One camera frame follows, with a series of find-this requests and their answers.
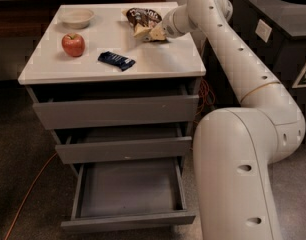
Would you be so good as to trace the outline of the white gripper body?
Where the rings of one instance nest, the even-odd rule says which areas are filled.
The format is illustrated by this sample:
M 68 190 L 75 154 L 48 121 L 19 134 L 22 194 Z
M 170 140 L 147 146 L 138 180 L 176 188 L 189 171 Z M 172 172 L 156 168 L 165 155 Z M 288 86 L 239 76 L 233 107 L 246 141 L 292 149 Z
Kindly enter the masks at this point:
M 162 29 L 167 37 L 177 38 L 179 32 L 176 29 L 173 21 L 173 12 L 168 12 L 162 20 Z

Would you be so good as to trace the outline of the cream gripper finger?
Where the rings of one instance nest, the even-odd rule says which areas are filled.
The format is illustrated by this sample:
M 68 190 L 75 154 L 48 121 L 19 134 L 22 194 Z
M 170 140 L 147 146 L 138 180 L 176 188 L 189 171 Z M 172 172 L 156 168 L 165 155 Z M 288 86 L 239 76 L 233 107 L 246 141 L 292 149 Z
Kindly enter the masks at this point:
M 150 30 L 149 38 L 152 41 L 163 41 L 163 40 L 166 39 L 166 33 L 165 33 L 161 23 L 158 23 L 155 27 L 153 27 Z
M 134 34 L 133 36 L 137 39 L 149 39 L 149 33 L 151 32 L 150 27 L 142 26 L 141 24 L 137 24 L 134 27 Z

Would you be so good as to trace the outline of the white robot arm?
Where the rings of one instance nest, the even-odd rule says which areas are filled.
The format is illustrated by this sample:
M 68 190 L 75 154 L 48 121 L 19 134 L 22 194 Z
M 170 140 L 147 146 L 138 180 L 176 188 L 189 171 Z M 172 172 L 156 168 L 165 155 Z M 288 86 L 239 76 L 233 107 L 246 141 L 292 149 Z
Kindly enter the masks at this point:
M 268 166 L 303 141 L 304 116 L 279 79 L 230 27 L 228 0 L 187 0 L 159 23 L 169 38 L 204 33 L 239 102 L 208 113 L 193 140 L 203 240 L 283 240 Z

